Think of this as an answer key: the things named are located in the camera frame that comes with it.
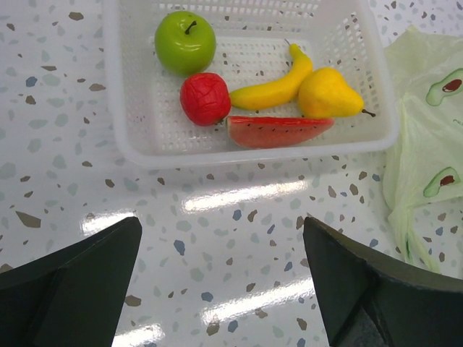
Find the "light green avocado plastic bag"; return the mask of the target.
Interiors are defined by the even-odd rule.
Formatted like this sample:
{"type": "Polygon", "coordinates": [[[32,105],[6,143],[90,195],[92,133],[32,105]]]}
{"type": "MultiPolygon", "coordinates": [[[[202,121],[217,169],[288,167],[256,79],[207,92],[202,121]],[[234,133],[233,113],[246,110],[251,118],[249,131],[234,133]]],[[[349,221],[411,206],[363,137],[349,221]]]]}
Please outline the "light green avocado plastic bag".
{"type": "Polygon", "coordinates": [[[462,197],[462,39],[410,26],[385,53],[400,122],[383,176],[388,221],[405,262],[439,273],[413,218],[462,197]]]}

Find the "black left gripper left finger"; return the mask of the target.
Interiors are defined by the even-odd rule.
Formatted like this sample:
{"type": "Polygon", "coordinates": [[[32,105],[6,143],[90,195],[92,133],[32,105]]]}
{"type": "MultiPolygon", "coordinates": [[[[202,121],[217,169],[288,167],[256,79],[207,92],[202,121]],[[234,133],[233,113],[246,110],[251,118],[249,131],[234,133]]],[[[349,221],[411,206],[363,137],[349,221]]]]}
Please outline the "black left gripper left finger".
{"type": "Polygon", "coordinates": [[[111,346],[142,226],[125,218],[1,274],[2,346],[111,346]]]}

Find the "yellow fake banana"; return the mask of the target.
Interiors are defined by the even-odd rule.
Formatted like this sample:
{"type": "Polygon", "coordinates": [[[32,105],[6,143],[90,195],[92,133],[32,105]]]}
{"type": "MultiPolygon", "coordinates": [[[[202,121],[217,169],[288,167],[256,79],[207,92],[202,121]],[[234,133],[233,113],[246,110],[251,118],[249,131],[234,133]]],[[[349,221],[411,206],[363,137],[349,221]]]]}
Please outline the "yellow fake banana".
{"type": "Polygon", "coordinates": [[[278,80],[234,90],[229,94],[231,105],[248,111],[259,111],[295,99],[302,82],[313,72],[313,63],[296,43],[289,45],[289,53],[293,65],[286,75],[278,80]]]}

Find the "green fake apple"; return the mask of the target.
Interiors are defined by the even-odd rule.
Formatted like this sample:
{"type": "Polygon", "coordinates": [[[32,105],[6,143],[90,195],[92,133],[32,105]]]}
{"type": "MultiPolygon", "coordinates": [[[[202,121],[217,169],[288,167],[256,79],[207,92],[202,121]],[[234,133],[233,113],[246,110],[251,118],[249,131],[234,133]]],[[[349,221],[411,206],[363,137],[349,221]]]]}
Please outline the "green fake apple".
{"type": "Polygon", "coordinates": [[[155,32],[154,46],[165,69],[188,77],[211,65],[216,52],[216,35],[203,17],[176,11],[162,19],[155,32]]]}

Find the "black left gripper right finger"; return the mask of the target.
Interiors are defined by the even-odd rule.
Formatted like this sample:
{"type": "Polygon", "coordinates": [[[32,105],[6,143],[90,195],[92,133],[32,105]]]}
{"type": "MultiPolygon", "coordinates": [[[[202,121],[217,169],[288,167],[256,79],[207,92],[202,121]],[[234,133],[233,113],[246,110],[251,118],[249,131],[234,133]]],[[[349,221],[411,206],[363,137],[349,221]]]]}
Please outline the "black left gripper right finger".
{"type": "Polygon", "coordinates": [[[462,345],[462,280],[389,257],[314,217],[303,239],[330,346],[462,345]]]}

